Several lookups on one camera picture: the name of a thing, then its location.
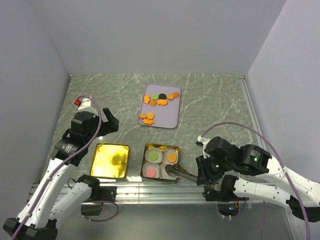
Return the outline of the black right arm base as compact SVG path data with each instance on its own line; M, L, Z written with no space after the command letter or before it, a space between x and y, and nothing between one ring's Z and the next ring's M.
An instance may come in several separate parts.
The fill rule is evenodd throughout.
M228 218L230 221L241 215L249 200L247 197L236 196L231 190L218 191L208 186L204 187L202 196L206 202L217 202L217 209L222 218Z

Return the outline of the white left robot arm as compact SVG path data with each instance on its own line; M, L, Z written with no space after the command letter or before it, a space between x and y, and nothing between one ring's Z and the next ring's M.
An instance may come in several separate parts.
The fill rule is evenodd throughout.
M100 181L86 174L58 199L93 140L118 131L119 120L107 107L102 113L106 122L102 121L100 111L79 110L74 115L71 127L55 145L46 173L33 196L17 217L8 218L3 225L13 240L54 240L60 226L82 203L114 204L113 196L103 198Z

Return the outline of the orange round waffle cookie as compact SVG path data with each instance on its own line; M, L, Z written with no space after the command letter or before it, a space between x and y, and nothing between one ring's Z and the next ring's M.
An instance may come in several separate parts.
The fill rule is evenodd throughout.
M169 162L169 163L175 163L176 161L177 161L177 155L175 154L175 153L169 153L168 155L167 155L167 161Z

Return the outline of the pink round cookie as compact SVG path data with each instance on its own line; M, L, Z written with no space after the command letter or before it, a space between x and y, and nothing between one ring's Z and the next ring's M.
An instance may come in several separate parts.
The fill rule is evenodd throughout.
M157 171L154 168L148 168L146 170L146 176L148 178L154 178L157 175Z

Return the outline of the metal tongs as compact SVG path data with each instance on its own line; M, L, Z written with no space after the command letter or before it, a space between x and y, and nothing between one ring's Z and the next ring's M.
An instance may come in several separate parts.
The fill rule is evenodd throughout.
M173 164L175 172L176 172L176 176L175 177L180 177L180 178L184 178L186 180L189 180L191 182L196 183L198 176L192 172L187 171L186 169L182 168L180 165L178 164Z

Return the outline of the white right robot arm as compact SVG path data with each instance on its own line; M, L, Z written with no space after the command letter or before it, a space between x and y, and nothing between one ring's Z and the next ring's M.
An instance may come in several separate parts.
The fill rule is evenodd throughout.
M196 144L203 152L196 158L196 183L204 186L206 201L265 201L298 219L320 220L320 184L281 166L266 150L253 144L237 147L220 137L199 136Z

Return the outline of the gold tin lid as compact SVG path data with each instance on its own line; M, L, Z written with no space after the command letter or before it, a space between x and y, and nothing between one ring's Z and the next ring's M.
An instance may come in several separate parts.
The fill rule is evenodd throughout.
M98 143L92 158L90 175L102 179L123 179L126 176L130 147L126 144Z

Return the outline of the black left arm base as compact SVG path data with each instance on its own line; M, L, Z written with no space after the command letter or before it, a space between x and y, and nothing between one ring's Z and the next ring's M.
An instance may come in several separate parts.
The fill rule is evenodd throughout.
M112 215L117 210L116 194L116 186L100 187L97 194L81 204L81 214L88 218L98 217L105 212Z

